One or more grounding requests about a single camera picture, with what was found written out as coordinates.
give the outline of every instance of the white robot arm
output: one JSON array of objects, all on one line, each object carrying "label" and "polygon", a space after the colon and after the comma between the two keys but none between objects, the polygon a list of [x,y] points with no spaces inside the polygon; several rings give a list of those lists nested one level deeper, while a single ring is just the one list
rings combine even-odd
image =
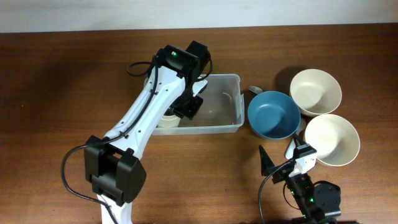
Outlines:
[{"label": "white robot arm", "polygon": [[[76,196],[100,203],[104,224],[132,223],[132,201],[146,179],[140,160],[149,137],[166,111],[193,118],[203,103],[197,94],[206,88],[207,76],[200,74],[208,62],[211,72],[207,47],[195,41],[185,51],[171,45],[160,49],[148,70],[148,82],[122,120],[103,139],[92,136],[86,145],[65,155],[61,165],[64,186]],[[66,160],[79,149],[85,150],[86,180],[98,200],[75,192],[65,179]]]}]

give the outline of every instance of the wooden table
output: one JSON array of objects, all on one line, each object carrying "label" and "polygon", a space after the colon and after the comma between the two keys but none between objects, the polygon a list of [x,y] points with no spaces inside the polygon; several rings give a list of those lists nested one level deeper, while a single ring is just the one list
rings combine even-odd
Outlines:
[{"label": "wooden table", "polygon": [[[286,92],[304,68],[333,74],[343,90],[334,114],[356,127],[361,151],[347,166],[317,165],[310,175],[341,187],[339,220],[396,223],[398,24],[1,34],[1,223],[99,223],[99,205],[63,188],[63,155],[103,136],[134,102],[144,80],[128,76],[127,64],[192,40],[209,47],[214,73],[241,77],[246,107],[250,85]],[[134,222],[258,222],[258,145],[280,164],[288,142],[257,137],[247,118],[234,134],[151,137]],[[95,196],[82,152],[68,161],[67,179]],[[282,186],[263,190],[267,220],[300,216]]]}]

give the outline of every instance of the blue bowl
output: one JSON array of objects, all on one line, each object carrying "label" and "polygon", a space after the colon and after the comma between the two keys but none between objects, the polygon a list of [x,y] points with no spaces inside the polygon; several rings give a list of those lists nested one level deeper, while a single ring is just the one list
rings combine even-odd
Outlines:
[{"label": "blue bowl", "polygon": [[293,99],[278,91],[258,94],[249,104],[249,123],[265,139],[283,139],[296,132],[300,110]]}]

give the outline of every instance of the fork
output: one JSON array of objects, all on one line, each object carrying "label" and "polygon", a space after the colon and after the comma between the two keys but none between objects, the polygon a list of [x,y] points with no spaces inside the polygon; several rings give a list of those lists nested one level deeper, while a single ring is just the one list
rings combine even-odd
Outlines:
[{"label": "fork", "polygon": [[258,88],[256,86],[250,86],[249,90],[252,91],[253,93],[257,94],[257,95],[263,92],[262,89],[260,89],[260,88]]}]

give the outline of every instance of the white backdrop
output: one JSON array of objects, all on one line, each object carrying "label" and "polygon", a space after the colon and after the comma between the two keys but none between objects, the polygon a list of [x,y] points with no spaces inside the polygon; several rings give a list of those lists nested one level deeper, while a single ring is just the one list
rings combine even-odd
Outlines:
[{"label": "white backdrop", "polygon": [[0,0],[0,32],[398,22],[398,0]]}]

